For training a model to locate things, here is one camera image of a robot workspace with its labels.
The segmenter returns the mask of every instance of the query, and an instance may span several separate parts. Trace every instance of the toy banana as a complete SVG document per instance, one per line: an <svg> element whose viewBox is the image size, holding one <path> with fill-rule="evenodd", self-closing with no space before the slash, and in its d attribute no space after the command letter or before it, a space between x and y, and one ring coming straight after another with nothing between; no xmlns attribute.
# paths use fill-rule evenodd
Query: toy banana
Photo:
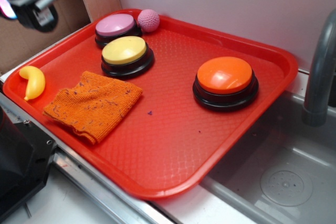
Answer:
<svg viewBox="0 0 336 224"><path fill-rule="evenodd" d="M20 69L19 75L28 80L25 100L37 98L44 91L46 79L43 72L33 66L25 66Z"/></svg>

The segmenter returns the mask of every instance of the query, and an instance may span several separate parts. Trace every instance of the orange button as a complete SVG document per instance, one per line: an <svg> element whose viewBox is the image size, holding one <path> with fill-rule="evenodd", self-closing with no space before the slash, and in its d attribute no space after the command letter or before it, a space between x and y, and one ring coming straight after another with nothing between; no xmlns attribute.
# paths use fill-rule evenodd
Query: orange button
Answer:
<svg viewBox="0 0 336 224"><path fill-rule="evenodd" d="M236 57L218 57L198 69L200 86L214 94L232 94L246 88L252 80L252 68Z"/></svg>

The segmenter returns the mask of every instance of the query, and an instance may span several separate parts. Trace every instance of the microfiber cloth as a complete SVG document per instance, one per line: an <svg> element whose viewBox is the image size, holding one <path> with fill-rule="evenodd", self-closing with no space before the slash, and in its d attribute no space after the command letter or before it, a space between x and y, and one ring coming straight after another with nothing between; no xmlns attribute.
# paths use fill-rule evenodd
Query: microfiber cloth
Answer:
<svg viewBox="0 0 336 224"><path fill-rule="evenodd" d="M56 95L44 114L96 144L118 125L141 94L142 89L132 83L86 71L74 88Z"/></svg>

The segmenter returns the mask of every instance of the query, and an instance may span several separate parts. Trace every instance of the pink button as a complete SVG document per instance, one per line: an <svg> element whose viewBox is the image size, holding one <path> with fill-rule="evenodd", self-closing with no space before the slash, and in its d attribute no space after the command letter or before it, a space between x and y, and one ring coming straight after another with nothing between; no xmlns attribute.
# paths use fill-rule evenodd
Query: pink button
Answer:
<svg viewBox="0 0 336 224"><path fill-rule="evenodd" d="M112 14L96 24L96 31L101 36L122 34L134 26L134 18L129 14Z"/></svg>

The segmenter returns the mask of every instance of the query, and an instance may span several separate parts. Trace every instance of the stainless steel sink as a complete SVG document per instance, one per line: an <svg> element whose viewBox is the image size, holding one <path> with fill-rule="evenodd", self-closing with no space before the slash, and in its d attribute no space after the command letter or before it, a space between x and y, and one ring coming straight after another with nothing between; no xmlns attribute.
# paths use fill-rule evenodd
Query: stainless steel sink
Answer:
<svg viewBox="0 0 336 224"><path fill-rule="evenodd" d="M285 92L202 186L257 223L335 223L336 110L310 127L302 103Z"/></svg>

